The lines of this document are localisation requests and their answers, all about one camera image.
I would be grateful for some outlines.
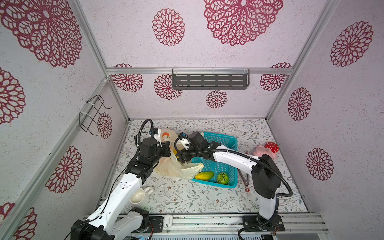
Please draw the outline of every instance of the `floral tablecloth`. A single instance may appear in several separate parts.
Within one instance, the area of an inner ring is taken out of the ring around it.
[[[143,120],[133,120],[130,123],[127,139],[113,181],[136,152],[134,136],[138,133],[142,122]],[[194,131],[203,131],[235,136],[238,140],[239,152],[251,151],[258,144],[264,145],[267,142],[274,141],[264,119],[154,120],[154,126],[173,129],[176,133],[185,132],[190,134]],[[292,197],[280,199],[279,211],[307,212],[281,154],[278,153],[278,159],[275,163],[293,190]],[[147,186],[154,188],[147,207],[147,210],[152,213],[236,213],[258,212],[259,209],[257,205],[258,196],[253,189],[251,177],[249,182],[250,192],[245,191],[240,175],[238,176],[238,184],[233,189],[214,187],[177,177],[163,177],[156,173],[152,173],[144,183],[143,188]],[[279,191],[288,192],[283,184]],[[131,205],[128,204],[125,211],[128,212],[131,208]]]

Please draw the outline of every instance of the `pink plush toy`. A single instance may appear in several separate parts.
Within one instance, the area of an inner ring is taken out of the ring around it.
[[[256,157],[261,157],[263,154],[269,155],[274,161],[277,159],[276,153],[273,153],[272,150],[263,145],[259,145],[252,153]]]

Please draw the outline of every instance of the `robotic arm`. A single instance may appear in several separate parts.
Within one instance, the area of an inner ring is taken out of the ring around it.
[[[152,137],[140,141],[140,134],[146,122],[151,122]],[[161,142],[160,129],[153,128],[150,119],[145,120],[138,133],[137,152],[125,169],[120,182],[107,200],[93,212],[86,221],[77,220],[71,228],[71,239],[75,240],[122,240],[132,231],[145,231],[148,227],[149,213],[140,208],[133,208],[129,214],[115,222],[129,199],[138,190],[158,164],[160,158],[169,157],[169,142]],[[184,146],[177,149],[178,140]],[[266,225],[277,215],[278,196],[292,196],[292,190],[282,178],[277,166],[270,156],[262,157],[246,155],[231,150],[218,142],[208,143],[199,132],[187,136],[179,135],[174,149],[178,152],[181,162],[194,157],[203,157],[216,162],[232,165],[250,174],[256,192],[260,195],[258,223]],[[283,182],[289,194],[276,194],[277,188]]]

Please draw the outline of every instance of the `white mug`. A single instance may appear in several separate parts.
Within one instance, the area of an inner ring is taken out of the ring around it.
[[[139,188],[129,200],[134,207],[143,208],[149,203],[149,195],[153,192],[153,188],[147,187],[146,189]]]

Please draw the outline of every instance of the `red doily pattern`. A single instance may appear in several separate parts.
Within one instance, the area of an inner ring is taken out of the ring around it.
[[[174,46],[184,37],[184,22],[180,14],[173,9],[163,8],[152,21],[156,38],[165,46]]]
[[[17,228],[12,240],[31,240],[35,235],[36,218],[35,208],[31,207],[28,215],[24,217],[22,224]]]
[[[66,0],[0,0],[0,16],[37,59],[66,68],[80,57],[80,29]]]
[[[25,95],[19,81],[0,68],[0,125],[18,118],[25,106]]]
[[[214,90],[205,98],[205,102],[211,108],[220,108],[228,101],[228,95],[224,91]]]
[[[288,101],[289,116],[295,121],[303,120],[307,117],[311,109],[311,95],[305,88],[296,89]]]
[[[331,61],[338,67],[351,65],[363,56],[372,42],[372,26],[368,22],[355,22],[336,38],[331,49]]]
[[[175,90],[172,88],[172,78],[169,74],[158,76],[153,87],[157,95],[168,100],[178,98],[183,92],[183,90]]]
[[[290,68],[289,63],[278,63],[272,66],[272,68]],[[284,74],[263,74],[260,79],[260,86],[268,91],[274,91],[279,89],[283,84],[287,75]]]
[[[68,191],[79,179],[83,167],[82,161],[79,150],[70,146],[45,186],[50,192],[64,193]]]
[[[14,205],[15,203],[7,202],[6,204],[0,206],[0,224],[4,221]]]
[[[97,121],[97,130],[102,138],[108,138],[112,133],[112,119],[108,113],[102,113]]]
[[[333,161],[324,149],[314,148],[307,155],[307,168],[317,180],[327,180],[333,174]]]
[[[221,43],[244,45],[265,33],[283,0],[204,0],[208,29]]]
[[[129,64],[117,64],[114,68],[133,68]],[[141,74],[114,74],[111,75],[113,82],[127,92],[136,92],[143,87],[143,78]]]

